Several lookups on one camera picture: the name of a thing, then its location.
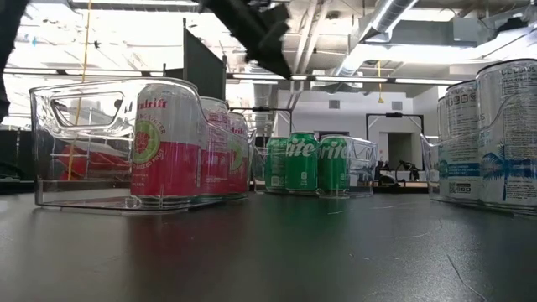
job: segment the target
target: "plastic organizer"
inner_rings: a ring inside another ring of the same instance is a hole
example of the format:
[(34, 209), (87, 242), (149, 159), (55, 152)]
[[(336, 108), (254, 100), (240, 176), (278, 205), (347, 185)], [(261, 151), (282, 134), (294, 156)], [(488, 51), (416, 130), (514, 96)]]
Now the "plastic organizer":
[(535, 96), (508, 97), (489, 126), (421, 142), (432, 200), (537, 215), (537, 120), (519, 118)]
[(208, 122), (191, 83), (136, 78), (30, 96), (38, 206), (162, 211), (248, 194), (253, 139)]
[(342, 135), (324, 136), (298, 163), (292, 158), (297, 149), (289, 144), (284, 141), (274, 148), (269, 140), (267, 148), (254, 148), (256, 193), (334, 199), (373, 195), (377, 144)]

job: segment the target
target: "green can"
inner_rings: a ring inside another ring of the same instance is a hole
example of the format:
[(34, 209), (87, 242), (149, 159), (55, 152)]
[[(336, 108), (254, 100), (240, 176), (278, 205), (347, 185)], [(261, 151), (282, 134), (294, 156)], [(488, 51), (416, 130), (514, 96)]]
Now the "green can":
[(267, 190), (285, 189), (285, 151), (287, 138), (270, 138), (265, 161), (265, 187)]
[(285, 188), (289, 191), (317, 190), (317, 148), (313, 133), (291, 133), (285, 155)]
[(344, 136), (323, 138), (319, 147), (319, 189), (348, 189), (347, 141)]

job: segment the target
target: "dark gray table surface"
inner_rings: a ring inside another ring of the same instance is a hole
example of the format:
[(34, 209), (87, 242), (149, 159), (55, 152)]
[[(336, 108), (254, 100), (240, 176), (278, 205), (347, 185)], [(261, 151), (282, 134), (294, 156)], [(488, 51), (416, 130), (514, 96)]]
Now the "dark gray table surface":
[(536, 301), (536, 234), (426, 195), (251, 195), (164, 216), (0, 196), (0, 301)]

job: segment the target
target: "exposed ceiling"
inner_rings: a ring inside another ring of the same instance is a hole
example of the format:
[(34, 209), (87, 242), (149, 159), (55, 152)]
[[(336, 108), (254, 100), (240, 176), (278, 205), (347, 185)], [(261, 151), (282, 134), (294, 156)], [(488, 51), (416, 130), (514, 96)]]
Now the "exposed ceiling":
[[(284, 55), (289, 66), (297, 65), (297, 71), (304, 73), (337, 67), (347, 51), (357, 44), (357, 39), (349, 35), (357, 30), (358, 19), (375, 8), (375, 0), (284, 2), (292, 17), (290, 31), (284, 36)], [(521, 8), (528, 3), (527, 0), (420, 0), (403, 15), (403, 20), (446, 22), (456, 15), (486, 17)], [(87, 15), (87, 3), (83, 0), (32, 1), (23, 17), (8, 67), (81, 69)], [(245, 71), (243, 47), (212, 13), (197, 13), (195, 3), (171, 0), (94, 0), (87, 50), (88, 68), (162, 70), (164, 63), (170, 68), (181, 67), (183, 18), (189, 30), (216, 55), (228, 57), (229, 72)], [(471, 74), (461, 72), (468, 65), (431, 60), (420, 62), (424, 55), (416, 55), (415, 50), (412, 52), (414, 60), (408, 59), (410, 55), (391, 54), (385, 59), (378, 59), (380, 75), (449, 79)], [(423, 54), (434, 52), (423, 50)], [(376, 60), (365, 61), (358, 71), (365, 76), (377, 76)], [(59, 80), (57, 76), (7, 75), (8, 94), (14, 103), (11, 110), (29, 112), (26, 91), (32, 86), (79, 80), (79, 76)], [(377, 89), (378, 84), (363, 87), (365, 92)], [(404, 91), (409, 97), (421, 89), (423, 86), (384, 86), (385, 91)]]

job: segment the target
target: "celsius can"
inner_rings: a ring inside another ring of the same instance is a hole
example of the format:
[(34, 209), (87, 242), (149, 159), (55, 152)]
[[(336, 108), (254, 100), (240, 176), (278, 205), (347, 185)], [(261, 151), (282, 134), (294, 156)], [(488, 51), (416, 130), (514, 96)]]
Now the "celsius can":
[(477, 136), (469, 135), (478, 131), (475, 85), (475, 81), (464, 81), (449, 86), (446, 92), (447, 128), (446, 135), (442, 133), (442, 160), (447, 165), (449, 197), (461, 202), (478, 200), (481, 188)]
[(209, 122), (206, 144), (202, 146), (201, 186), (204, 195), (229, 193), (230, 131), (227, 104), (213, 97), (200, 97), (201, 109)]
[(313, 133), (291, 133), (285, 152), (285, 188), (291, 192), (317, 190), (317, 147)]
[(248, 126), (241, 113), (229, 112), (231, 126), (229, 145), (231, 149), (231, 165), (229, 186), (231, 193), (248, 192)]
[(477, 73), (481, 200), (537, 206), (537, 60), (512, 60)]
[(270, 138), (265, 161), (265, 187), (267, 191), (285, 190), (285, 152), (287, 138)]
[(131, 194), (190, 200), (201, 189), (201, 115), (196, 87), (147, 85), (138, 94)]
[(319, 189), (326, 193), (349, 187), (347, 141), (342, 135), (324, 137), (319, 144)]
[(439, 194), (441, 197), (449, 197), (449, 180), (448, 177), (448, 166), (447, 166), (447, 157), (444, 152), (444, 144), (442, 143), (446, 140), (447, 136), (447, 103), (446, 98), (441, 97), (438, 100), (438, 107), (436, 108), (438, 114), (438, 159), (430, 159), (431, 164), (438, 163), (437, 167), (431, 167), (430, 170), (436, 169), (438, 171), (438, 185)]

